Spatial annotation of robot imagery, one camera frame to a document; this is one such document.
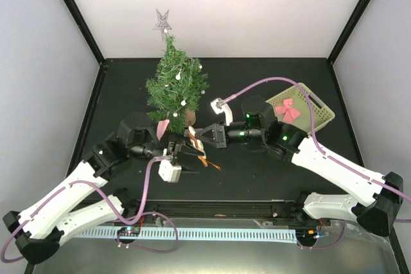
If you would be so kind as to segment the brown white plush ornament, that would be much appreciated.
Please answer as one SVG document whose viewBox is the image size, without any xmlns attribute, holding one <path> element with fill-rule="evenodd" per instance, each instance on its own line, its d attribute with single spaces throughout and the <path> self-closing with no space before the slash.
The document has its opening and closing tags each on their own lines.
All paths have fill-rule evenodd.
<svg viewBox="0 0 411 274">
<path fill-rule="evenodd" d="M 193 147 L 197 150 L 199 150 L 202 154 L 198 156 L 199 161 L 201 161 L 201 163 L 203 164 L 204 167 L 209 167 L 209 166 L 213 166 L 214 168 L 216 168 L 217 170 L 221 171 L 221 167 L 208 161 L 207 160 L 207 155 L 206 152 L 204 150 L 204 145 L 202 144 L 202 142 L 197 139 L 195 137 L 195 129 L 192 126 L 188 126 L 188 137 L 193 145 Z"/>
</svg>

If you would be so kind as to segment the pink cone ornament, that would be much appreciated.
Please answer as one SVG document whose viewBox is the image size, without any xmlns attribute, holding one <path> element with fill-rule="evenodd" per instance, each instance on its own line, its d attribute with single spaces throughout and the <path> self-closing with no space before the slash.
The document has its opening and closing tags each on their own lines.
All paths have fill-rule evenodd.
<svg viewBox="0 0 411 274">
<path fill-rule="evenodd" d="M 156 129 L 156 137 L 158 141 L 162 139 L 162 136 L 165 134 L 169 123 L 170 123 L 169 119 L 161 120 L 158 122 L 157 129 Z"/>
</svg>

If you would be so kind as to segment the small green christmas tree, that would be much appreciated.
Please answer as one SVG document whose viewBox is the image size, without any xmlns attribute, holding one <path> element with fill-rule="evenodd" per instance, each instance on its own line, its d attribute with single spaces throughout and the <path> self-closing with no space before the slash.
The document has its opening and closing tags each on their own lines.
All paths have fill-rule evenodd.
<svg viewBox="0 0 411 274">
<path fill-rule="evenodd" d="M 208 87 L 200 60 L 176 48 L 175 37 L 170 35 L 165 40 L 164 55 L 157 64 L 155 76 L 146 82 L 147 105 L 153 108 L 148 117 L 155 123 L 169 119 L 168 130 L 182 134 L 186 112 L 199 109 L 200 97 Z"/>
</svg>

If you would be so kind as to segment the pink star ornament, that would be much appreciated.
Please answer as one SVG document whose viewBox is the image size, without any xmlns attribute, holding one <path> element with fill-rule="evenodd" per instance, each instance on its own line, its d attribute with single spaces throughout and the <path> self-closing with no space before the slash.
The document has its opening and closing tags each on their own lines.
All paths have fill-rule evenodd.
<svg viewBox="0 0 411 274">
<path fill-rule="evenodd" d="M 274 108 L 278 116 L 282 116 L 282 121 L 288 124 L 292 124 L 299 116 L 300 112 L 293 106 L 293 99 L 288 98 L 283 100 L 281 106 Z"/>
</svg>

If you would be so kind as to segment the green plastic basket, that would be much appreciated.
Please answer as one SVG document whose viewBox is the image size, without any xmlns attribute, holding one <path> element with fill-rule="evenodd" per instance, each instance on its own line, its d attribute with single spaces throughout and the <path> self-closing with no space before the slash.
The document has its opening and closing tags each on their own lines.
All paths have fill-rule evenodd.
<svg viewBox="0 0 411 274">
<path fill-rule="evenodd" d="M 305 84 L 299 83 L 300 88 L 306 93 L 308 100 L 310 101 L 312 112 L 308 106 L 308 100 L 300 88 L 291 86 L 279 94 L 266 100 L 271 104 L 273 109 L 281 106 L 284 99 L 292 98 L 293 106 L 301 113 L 300 116 L 292 123 L 295 127 L 305 131 L 308 135 L 311 135 L 311 115 L 314 118 L 314 131 L 317 132 L 325 127 L 330 121 L 335 118 L 335 113 L 321 101 Z M 281 123 L 282 116 L 278 116 L 274 111 L 277 120 Z"/>
</svg>

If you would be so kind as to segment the silver star tree topper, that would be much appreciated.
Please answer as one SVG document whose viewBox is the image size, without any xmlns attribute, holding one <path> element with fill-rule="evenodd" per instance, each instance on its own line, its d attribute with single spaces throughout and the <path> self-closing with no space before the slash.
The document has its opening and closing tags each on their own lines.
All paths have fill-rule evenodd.
<svg viewBox="0 0 411 274">
<path fill-rule="evenodd" d="M 168 21 L 169 12 L 170 11 L 167 10 L 164 13 L 161 13 L 158 9 L 156 9 L 157 22 L 155 23 L 153 30 L 160 32 L 162 41 L 165 41 L 168 38 L 170 30 L 172 30 L 172 27 Z"/>
</svg>

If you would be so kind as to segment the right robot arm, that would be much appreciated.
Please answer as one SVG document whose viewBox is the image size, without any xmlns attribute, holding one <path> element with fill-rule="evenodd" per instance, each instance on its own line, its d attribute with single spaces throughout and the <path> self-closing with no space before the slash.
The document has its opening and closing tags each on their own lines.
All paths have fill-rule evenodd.
<svg viewBox="0 0 411 274">
<path fill-rule="evenodd" d="M 303 167 L 344 190 L 344 194 L 302 193 L 293 206 L 293 220 L 308 224 L 312 219 L 340 219 L 358 223 L 366 231 L 390 235 L 403 204 L 403 178 L 394 172 L 383 175 L 315 145 L 314 138 L 298 127 L 277 120 L 273 106 L 261 96 L 243 101 L 244 121 L 234 122 L 231 109 L 217 98 L 211 106 L 225 114 L 225 121 L 195 132 L 195 139 L 215 148 L 230 143 L 256 142 L 276 159 Z"/>
</svg>

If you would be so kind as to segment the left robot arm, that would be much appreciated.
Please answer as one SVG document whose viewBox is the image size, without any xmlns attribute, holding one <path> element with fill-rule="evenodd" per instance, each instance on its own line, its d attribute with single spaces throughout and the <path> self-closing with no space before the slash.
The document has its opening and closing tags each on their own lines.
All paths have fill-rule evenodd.
<svg viewBox="0 0 411 274">
<path fill-rule="evenodd" d="M 148 115 L 135 112 L 124 118 L 116 132 L 96 144 L 71 172 L 40 201 L 21 211 L 10 211 L 3 222 L 11 233 L 1 249 L 1 261 L 40 264 L 72 237 L 102 223 L 118 219 L 126 225 L 138 223 L 147 213 L 151 168 L 158 162 L 160 177 L 168 183 L 179 180 L 183 165 L 179 157 L 194 156 L 206 161 L 202 143 L 189 131 L 190 140 L 164 139 L 168 121 L 154 127 Z M 139 208 L 126 189 L 106 195 L 102 187 L 123 171 L 133 159 L 146 159 L 143 192 Z"/>
</svg>

